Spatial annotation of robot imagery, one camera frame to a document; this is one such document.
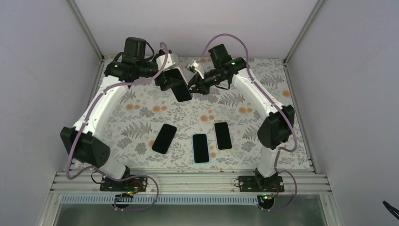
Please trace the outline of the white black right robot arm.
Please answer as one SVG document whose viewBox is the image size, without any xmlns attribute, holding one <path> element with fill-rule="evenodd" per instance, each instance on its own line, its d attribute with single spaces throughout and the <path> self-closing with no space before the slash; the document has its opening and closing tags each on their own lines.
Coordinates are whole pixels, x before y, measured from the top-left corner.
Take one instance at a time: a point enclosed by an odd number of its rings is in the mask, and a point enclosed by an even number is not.
<svg viewBox="0 0 399 226">
<path fill-rule="evenodd" d="M 255 186 L 266 192 L 278 185 L 277 147 L 286 143 L 294 134 L 295 110 L 291 105 L 283 105 L 274 98 L 253 75 L 248 63 L 242 57 L 233 59 L 223 44 L 208 51 L 214 69 L 206 72 L 199 61 L 192 61 L 187 69 L 194 76 L 188 82 L 191 93 L 209 94 L 210 87 L 219 87 L 223 81 L 237 88 L 254 105 L 263 123 L 257 137 L 263 145 L 261 159 L 255 169 Z"/>
</svg>

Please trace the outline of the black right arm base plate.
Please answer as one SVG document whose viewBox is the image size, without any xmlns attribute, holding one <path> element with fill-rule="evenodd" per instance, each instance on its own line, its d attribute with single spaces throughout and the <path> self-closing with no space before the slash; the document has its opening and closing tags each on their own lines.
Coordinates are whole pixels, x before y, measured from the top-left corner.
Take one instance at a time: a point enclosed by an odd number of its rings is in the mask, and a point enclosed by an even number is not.
<svg viewBox="0 0 399 226">
<path fill-rule="evenodd" d="M 257 176 L 239 176 L 239 190 L 242 193 L 284 192 L 284 182 L 281 176 L 273 175 L 268 178 Z"/>
</svg>

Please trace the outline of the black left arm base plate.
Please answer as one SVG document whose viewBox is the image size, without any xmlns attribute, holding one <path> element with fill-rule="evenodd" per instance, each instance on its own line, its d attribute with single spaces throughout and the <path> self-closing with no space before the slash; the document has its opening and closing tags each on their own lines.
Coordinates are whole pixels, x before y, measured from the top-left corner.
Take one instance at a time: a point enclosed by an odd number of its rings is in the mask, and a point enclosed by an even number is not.
<svg viewBox="0 0 399 226">
<path fill-rule="evenodd" d="M 126 181 L 115 181 L 103 177 L 99 190 L 102 192 L 145 192 L 148 183 L 147 177 L 134 177 Z"/>
</svg>

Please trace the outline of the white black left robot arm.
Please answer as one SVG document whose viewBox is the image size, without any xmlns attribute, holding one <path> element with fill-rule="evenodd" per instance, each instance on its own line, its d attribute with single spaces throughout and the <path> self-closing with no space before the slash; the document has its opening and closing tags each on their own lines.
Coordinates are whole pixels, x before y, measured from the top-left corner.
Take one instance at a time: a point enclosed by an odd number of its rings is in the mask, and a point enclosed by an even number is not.
<svg viewBox="0 0 399 226">
<path fill-rule="evenodd" d="M 68 153 L 66 177 L 77 178 L 88 169 L 102 174 L 120 191 L 130 187 L 133 176 L 126 165 L 111 156 L 111 149 L 100 140 L 108 119 L 120 99 L 139 78 L 158 78 L 172 61 L 166 43 L 158 53 L 145 57 L 147 40 L 128 37 L 124 50 L 107 65 L 94 98 L 72 127 L 63 127 L 60 136 Z"/>
</svg>

